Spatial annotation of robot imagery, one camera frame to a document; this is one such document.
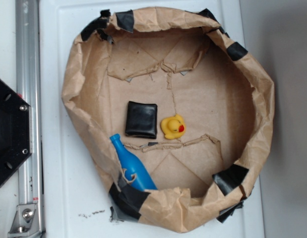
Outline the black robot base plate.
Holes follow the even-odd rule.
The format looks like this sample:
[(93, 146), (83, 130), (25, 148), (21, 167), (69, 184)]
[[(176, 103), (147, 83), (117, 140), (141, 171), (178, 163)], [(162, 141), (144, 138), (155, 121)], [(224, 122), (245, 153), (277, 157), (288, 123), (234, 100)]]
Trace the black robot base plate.
[(0, 188), (32, 154), (30, 109), (0, 79)]

